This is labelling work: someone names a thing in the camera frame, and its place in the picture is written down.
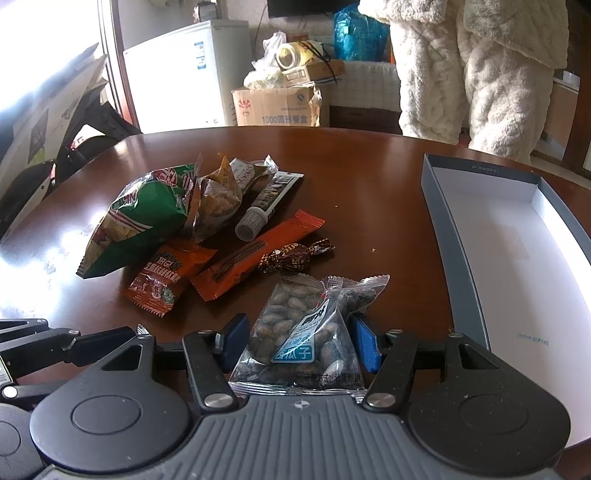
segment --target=wooden table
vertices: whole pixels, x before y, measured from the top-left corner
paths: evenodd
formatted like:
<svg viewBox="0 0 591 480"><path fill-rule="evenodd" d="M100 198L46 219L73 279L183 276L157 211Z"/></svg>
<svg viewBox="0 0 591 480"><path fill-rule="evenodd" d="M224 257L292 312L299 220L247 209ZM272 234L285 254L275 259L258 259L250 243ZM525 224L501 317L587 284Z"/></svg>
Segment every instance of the wooden table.
<svg viewBox="0 0 591 480"><path fill-rule="evenodd" d="M163 319L119 293L142 265L102 278L76 276L93 228L121 189L156 168L192 163L199 152L207 159L204 173L219 165L219 152L244 160L271 154L283 170L304 173L306 178L279 206L270 226L299 208L325 219L320 233L336 245L335 255L317 259L310 274L355 279L390 274L388 288L370 310L372 322L418 333L425 340L443 339L452 328L452 314L421 190L424 153L528 169L452 145L344 129L240 127L131 137L66 181L0 245L0 317L45 318L51 327L67 326L83 334L142 323L161 342L179 340L196 329L219 328L236 312L254 321L276 283L274 275L255 274L208 303L190 288ZM536 173L591 232L591 192ZM245 204L255 195L247 196ZM233 251L241 242L232 231L228 228L204 245L218 248L218 255ZM59 365L25 380L56 380L75 372ZM590 450L584 445L566 452L561 473L575 479L591 472L589 461L583 461Z"/></svg>

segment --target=television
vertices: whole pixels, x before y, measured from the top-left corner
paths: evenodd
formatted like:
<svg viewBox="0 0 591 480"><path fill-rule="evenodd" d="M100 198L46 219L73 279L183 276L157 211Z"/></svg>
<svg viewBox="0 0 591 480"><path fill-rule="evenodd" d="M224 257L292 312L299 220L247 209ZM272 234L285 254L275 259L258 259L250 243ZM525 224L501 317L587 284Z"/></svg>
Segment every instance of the television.
<svg viewBox="0 0 591 480"><path fill-rule="evenodd" d="M267 0L269 18L338 12L355 0Z"/></svg>

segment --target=white tube cap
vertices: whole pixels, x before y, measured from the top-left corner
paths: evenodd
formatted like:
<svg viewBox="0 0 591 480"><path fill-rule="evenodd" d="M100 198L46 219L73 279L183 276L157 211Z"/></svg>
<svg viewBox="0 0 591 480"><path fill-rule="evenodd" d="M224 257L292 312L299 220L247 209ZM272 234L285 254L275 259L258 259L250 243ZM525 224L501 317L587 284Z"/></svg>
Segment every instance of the white tube cap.
<svg viewBox="0 0 591 480"><path fill-rule="evenodd" d="M247 210L234 232L243 242L252 242L267 224L267 217L257 210Z"/></svg>

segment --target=wrapped candy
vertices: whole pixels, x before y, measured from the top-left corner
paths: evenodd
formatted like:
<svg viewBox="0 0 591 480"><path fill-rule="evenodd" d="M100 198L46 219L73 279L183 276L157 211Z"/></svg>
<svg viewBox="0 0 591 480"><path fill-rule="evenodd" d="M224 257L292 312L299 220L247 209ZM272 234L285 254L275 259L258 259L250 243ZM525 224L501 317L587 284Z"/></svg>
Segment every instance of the wrapped candy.
<svg viewBox="0 0 591 480"><path fill-rule="evenodd" d="M303 272L310 265L312 257L334 249L327 238L315 242L309 247L301 244L288 244L283 248L263 255L259 262L259 270L263 273L273 273L278 270L295 273Z"/></svg>

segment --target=person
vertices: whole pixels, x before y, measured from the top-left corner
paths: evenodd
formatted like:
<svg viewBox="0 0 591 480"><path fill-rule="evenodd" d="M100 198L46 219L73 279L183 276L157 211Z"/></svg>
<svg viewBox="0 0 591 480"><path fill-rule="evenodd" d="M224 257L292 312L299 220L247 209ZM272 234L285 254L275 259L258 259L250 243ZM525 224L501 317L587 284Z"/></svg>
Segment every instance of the person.
<svg viewBox="0 0 591 480"><path fill-rule="evenodd" d="M544 128L554 69L566 67L565 0L361 0L390 24L409 137L530 163Z"/></svg>

